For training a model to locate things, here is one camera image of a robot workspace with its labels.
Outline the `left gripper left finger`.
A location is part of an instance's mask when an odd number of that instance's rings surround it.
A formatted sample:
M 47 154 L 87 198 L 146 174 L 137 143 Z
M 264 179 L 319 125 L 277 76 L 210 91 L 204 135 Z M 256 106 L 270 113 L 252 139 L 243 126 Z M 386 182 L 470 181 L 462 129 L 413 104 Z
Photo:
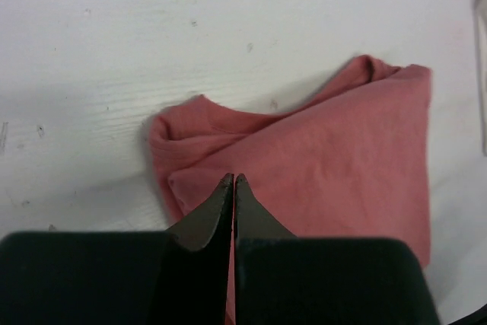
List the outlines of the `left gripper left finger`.
M 234 178 L 164 231 L 22 231 L 1 241 L 3 324 L 223 324 Z

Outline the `pink t shirt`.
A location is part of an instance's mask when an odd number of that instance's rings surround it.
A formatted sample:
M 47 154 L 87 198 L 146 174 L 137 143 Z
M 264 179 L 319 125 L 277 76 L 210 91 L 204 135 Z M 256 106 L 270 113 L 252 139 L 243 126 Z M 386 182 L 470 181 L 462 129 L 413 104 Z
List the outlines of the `pink t shirt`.
M 301 236 L 385 235 L 430 260 L 427 168 L 431 71 L 353 59 L 304 106 L 282 115 L 198 96 L 152 121 L 148 143 L 175 219 L 225 174 Z

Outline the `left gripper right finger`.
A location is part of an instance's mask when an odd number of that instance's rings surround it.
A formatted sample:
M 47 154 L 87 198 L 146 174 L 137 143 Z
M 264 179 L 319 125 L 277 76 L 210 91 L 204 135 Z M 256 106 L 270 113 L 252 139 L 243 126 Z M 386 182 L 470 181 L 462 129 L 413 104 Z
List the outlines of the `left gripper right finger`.
M 295 237 L 244 175 L 234 204 L 236 323 L 439 323 L 419 262 L 402 241 Z

